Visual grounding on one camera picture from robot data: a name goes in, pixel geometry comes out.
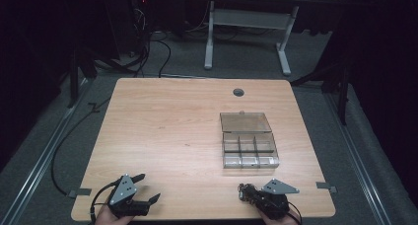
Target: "wire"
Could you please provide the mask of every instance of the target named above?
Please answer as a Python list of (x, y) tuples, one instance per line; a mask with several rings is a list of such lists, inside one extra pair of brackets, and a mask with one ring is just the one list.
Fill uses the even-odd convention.
[(186, 33), (190, 33), (190, 32), (193, 32), (193, 31), (198, 31), (198, 30), (201, 30), (201, 29), (204, 29), (204, 28), (207, 27), (207, 26), (203, 26), (203, 27), (201, 27), (201, 26), (203, 25), (203, 22), (205, 22), (206, 16), (208, 14), (209, 6), (210, 6), (210, 1), (208, 1), (207, 4), (206, 4), (205, 14), (203, 15), (203, 18), (202, 18), (202, 21), (200, 22), (200, 24), (198, 26), (196, 26), (195, 28), (191, 29), (191, 30), (185, 31)]
[(65, 190), (63, 188), (61, 188), (55, 178), (55, 173), (54, 173), (54, 164), (55, 164), (55, 158), (56, 155), (58, 153), (59, 148), (62, 146), (62, 144), (64, 143), (64, 141), (68, 138), (68, 136), (70, 136), (70, 134), (77, 128), (77, 126), (79, 126), (87, 117), (89, 117), (92, 113), (97, 113), (98, 109), (103, 106), (105, 103), (107, 103), (110, 100), (110, 98), (107, 98), (106, 100), (104, 100), (101, 104), (99, 104), (98, 106), (94, 106), (92, 108), (92, 110), (87, 113), (86, 115), (84, 115), (79, 121), (77, 121), (76, 124), (74, 124), (73, 127), (71, 127), (71, 129), (67, 132), (67, 134), (61, 139), (61, 141), (59, 142), (58, 146), (55, 148), (55, 151), (53, 153), (52, 156), (52, 161), (51, 161), (51, 178), (52, 178), (52, 182), (53, 185), (56, 187), (56, 189), (58, 189), (58, 191), (60, 193), (62, 193), (64, 196), (68, 196), (68, 192), (65, 192)]
[(161, 73), (163, 72), (164, 67), (166, 66), (167, 62), (169, 62), (170, 57), (172, 56), (172, 49), (167, 44), (165, 44), (164, 42), (160, 40), (158, 40), (157, 42), (165, 45), (166, 48), (169, 50), (169, 56), (167, 57), (166, 62), (164, 62), (163, 66), (160, 68), (160, 71), (158, 72), (158, 77), (161, 78)]
[(101, 195), (101, 193), (103, 191), (105, 191), (108, 188), (114, 187), (119, 183), (120, 179), (114, 181), (113, 183), (101, 188), (101, 190), (99, 190), (98, 193), (96, 193), (95, 198), (93, 198), (92, 200), (92, 205), (90, 206), (90, 219), (92, 220), (91, 224), (95, 224), (96, 223), (96, 212), (95, 212), (95, 206), (98, 204), (96, 203), (96, 200), (98, 199), (99, 195)]
[(293, 203), (291, 203), (291, 202), (289, 202), (288, 201), (288, 203), (289, 204), (291, 204), (295, 209), (296, 209), (296, 211), (298, 211), (298, 214), (299, 214), (299, 217), (301, 218), (301, 221), (299, 221), (299, 219), (298, 218), (296, 218), (295, 216), (293, 216), (291, 213), (287, 213), (287, 215), (289, 216), (289, 217), (291, 217), (291, 218), (293, 218), (293, 220), (295, 220), (295, 222), (296, 223), (298, 223), (299, 225), (302, 225), (302, 215), (301, 215), (301, 212), (299, 211), (299, 209), (295, 206), (295, 204), (293, 204)]

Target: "desk leg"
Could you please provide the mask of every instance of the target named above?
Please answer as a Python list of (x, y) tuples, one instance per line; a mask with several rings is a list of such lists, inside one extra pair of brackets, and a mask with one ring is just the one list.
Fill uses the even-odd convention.
[(276, 43), (276, 49), (277, 49), (277, 53), (279, 54), (280, 64), (282, 65), (282, 71), (284, 75), (291, 74), (289, 63), (287, 61), (287, 57), (285, 53), (285, 47), (289, 40), (289, 36), (292, 31), (293, 25), (295, 24), (296, 16), (298, 15), (298, 10), (299, 10), (298, 6), (295, 6), (293, 8), (291, 17), (288, 20), (288, 23), (286, 25), (286, 33), (284, 35), (283, 41)]
[(209, 11), (209, 31), (208, 41), (206, 43), (206, 55), (205, 55), (205, 69), (212, 69), (212, 58), (213, 58), (213, 10), (214, 2), (210, 2)]

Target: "person's hand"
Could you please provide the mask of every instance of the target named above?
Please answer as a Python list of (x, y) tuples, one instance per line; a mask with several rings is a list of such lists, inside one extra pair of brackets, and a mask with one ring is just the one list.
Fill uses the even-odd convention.
[(96, 219), (95, 225), (126, 225), (134, 216), (126, 216), (117, 218), (114, 214), (110, 211), (110, 208), (105, 204), (102, 206), (101, 210), (99, 211), (98, 218)]
[[(293, 218), (291, 218), (288, 215), (286, 215), (283, 218), (278, 219), (278, 220), (271, 220), (270, 218), (267, 217), (267, 215), (265, 215), (259, 209), (257, 209), (257, 210), (258, 210), (258, 213), (260, 214), (262, 220), (265, 222), (266, 225), (298, 225), (298, 222), (296, 222)], [(292, 214), (295, 218), (297, 218), (298, 221), (301, 221), (301, 218), (299, 217), (299, 215), (295, 211), (290, 209), (289, 213)]]

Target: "black cable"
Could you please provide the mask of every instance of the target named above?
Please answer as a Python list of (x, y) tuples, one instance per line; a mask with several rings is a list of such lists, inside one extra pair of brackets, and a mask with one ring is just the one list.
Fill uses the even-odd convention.
[(98, 193), (96, 193), (95, 197), (92, 200), (92, 205), (90, 206), (90, 219), (92, 220), (91, 224), (95, 224), (96, 223), (96, 212), (95, 212), (95, 205), (97, 205), (98, 203), (96, 203), (96, 200), (98, 199), (99, 195), (101, 195), (101, 193), (103, 191), (105, 191), (108, 188), (114, 187), (119, 183), (119, 180), (114, 181), (113, 183), (101, 188), (101, 190), (99, 190)]
[(167, 62), (169, 62), (170, 57), (172, 56), (172, 49), (167, 44), (165, 44), (164, 42), (160, 40), (157, 40), (157, 42), (165, 45), (166, 48), (169, 50), (169, 56), (167, 57), (166, 62), (164, 62), (163, 66), (160, 68), (160, 71), (158, 72), (158, 77), (161, 78), (161, 73), (163, 72), (164, 67), (166, 66)]
[(79, 126), (87, 117), (89, 117), (92, 113), (97, 113), (98, 109), (104, 105), (105, 103), (107, 103), (110, 100), (110, 98), (107, 98), (105, 101), (103, 101), (101, 104), (99, 104), (98, 106), (94, 106), (92, 108), (92, 110), (87, 113), (86, 115), (84, 115), (79, 121), (77, 121), (76, 124), (74, 124), (73, 127), (71, 127), (71, 129), (67, 132), (67, 134), (61, 139), (61, 141), (59, 142), (58, 146), (55, 148), (55, 151), (53, 153), (52, 156), (52, 161), (51, 161), (51, 178), (52, 178), (52, 182), (53, 185), (56, 187), (56, 189), (58, 189), (58, 191), (60, 193), (62, 193), (64, 196), (68, 196), (68, 192), (65, 192), (65, 190), (63, 188), (61, 188), (55, 178), (55, 173), (54, 173), (54, 164), (55, 164), (55, 158), (56, 155), (58, 153), (59, 148), (62, 146), (62, 144), (64, 143), (64, 141), (68, 138), (68, 136), (70, 136), (70, 134), (77, 128), (77, 126)]
[(293, 204), (293, 203), (291, 203), (291, 202), (288, 202), (289, 204), (291, 204), (295, 209), (296, 209), (296, 211), (298, 212), (298, 214), (299, 214), (299, 217), (301, 218), (301, 221), (299, 221), (298, 220), (298, 218), (296, 218), (295, 216), (293, 216), (291, 213), (287, 213), (287, 215), (289, 216), (289, 217), (291, 217), (291, 218), (293, 218), (293, 220), (295, 220), (296, 221), (296, 223), (298, 223), (298, 225), (302, 225), (302, 215), (301, 215), (301, 212), (299, 211), (299, 209), (295, 206), (295, 204)]
[(135, 71), (135, 74), (133, 75), (133, 78), (138, 77), (138, 73), (139, 71), (142, 72), (142, 68), (144, 68), (145, 63), (147, 63), (148, 61), (148, 57), (150, 56), (150, 41), (147, 41), (147, 47), (143, 48), (144, 53), (144, 59), (141, 62), (141, 64), (139, 65), (138, 69)]

